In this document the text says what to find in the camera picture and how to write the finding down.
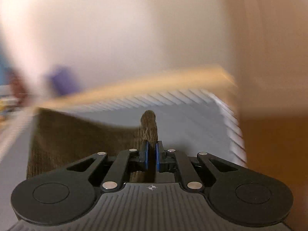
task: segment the crosshair symbol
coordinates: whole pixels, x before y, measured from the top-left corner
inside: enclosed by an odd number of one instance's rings
[[[154,185],[148,186],[147,188],[150,189],[150,190],[152,190],[152,191],[153,191],[154,189],[157,189],[157,187],[155,187]]]

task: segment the brown wooden surface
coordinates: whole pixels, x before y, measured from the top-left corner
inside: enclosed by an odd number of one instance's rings
[[[294,205],[287,224],[308,230],[308,115],[240,117],[250,169],[289,186]]]

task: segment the brown cloth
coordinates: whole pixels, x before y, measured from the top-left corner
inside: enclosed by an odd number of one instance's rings
[[[145,111],[138,127],[118,127],[89,122],[71,115],[39,109],[27,166],[27,178],[59,168],[97,152],[116,156],[125,149],[150,143],[149,169],[132,173],[130,181],[152,182],[155,178],[157,126],[153,111]]]

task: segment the white surface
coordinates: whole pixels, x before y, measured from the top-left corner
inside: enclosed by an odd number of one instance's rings
[[[164,70],[234,64],[223,0],[0,0],[3,40],[35,94],[72,67],[81,87]]]

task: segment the gray surface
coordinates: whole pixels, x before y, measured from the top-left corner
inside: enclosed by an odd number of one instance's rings
[[[156,114],[159,140],[164,149],[185,151],[189,156],[206,151],[232,161],[230,139],[215,102],[180,105],[161,105],[109,111],[79,112],[74,115],[110,124],[138,126],[144,111]],[[0,162],[0,231],[16,222],[10,206],[10,195],[15,186],[26,178],[31,130],[26,128]]]
[[[19,221],[11,231],[290,231],[279,223],[269,227],[243,227],[224,220],[201,194],[183,191],[178,183],[127,183],[124,189],[103,194],[96,206],[71,223],[43,227]]]

